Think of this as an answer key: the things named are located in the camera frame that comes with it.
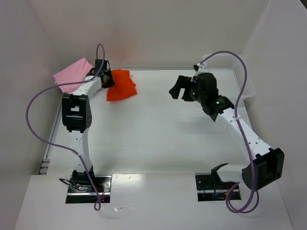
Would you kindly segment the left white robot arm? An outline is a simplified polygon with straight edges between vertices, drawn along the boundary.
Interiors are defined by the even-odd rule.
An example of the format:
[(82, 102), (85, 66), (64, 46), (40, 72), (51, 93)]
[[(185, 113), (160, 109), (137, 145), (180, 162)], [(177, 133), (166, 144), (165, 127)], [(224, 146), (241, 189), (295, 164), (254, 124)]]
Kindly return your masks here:
[(62, 123), (70, 134), (75, 154), (75, 167), (68, 184), (79, 191), (90, 191), (96, 182), (88, 146), (92, 124), (90, 99), (99, 90), (114, 86), (110, 64), (97, 58), (92, 66), (82, 58), (54, 78), (63, 91)]

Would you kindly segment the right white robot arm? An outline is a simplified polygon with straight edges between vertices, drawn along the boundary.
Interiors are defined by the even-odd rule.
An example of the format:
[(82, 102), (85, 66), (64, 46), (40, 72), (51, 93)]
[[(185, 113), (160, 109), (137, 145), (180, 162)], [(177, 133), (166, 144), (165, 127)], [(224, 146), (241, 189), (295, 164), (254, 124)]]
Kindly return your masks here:
[(282, 176), (284, 152), (273, 149), (265, 143), (235, 112), (235, 106), (225, 96), (219, 94), (215, 76), (208, 72), (197, 72), (193, 77), (180, 75), (169, 90), (173, 99), (200, 103), (202, 110), (219, 124), (244, 152), (248, 165), (220, 164), (211, 170), (215, 184), (227, 182), (244, 183), (256, 191), (278, 180)]

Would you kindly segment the orange t shirt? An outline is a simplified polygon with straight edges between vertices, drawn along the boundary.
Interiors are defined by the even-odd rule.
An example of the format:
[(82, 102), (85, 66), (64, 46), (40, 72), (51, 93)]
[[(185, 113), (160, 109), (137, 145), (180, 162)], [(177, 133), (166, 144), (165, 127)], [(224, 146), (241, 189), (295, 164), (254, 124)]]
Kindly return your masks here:
[(129, 70), (114, 69), (111, 73), (115, 85), (107, 91), (108, 102), (124, 100), (137, 94), (136, 84), (132, 81)]

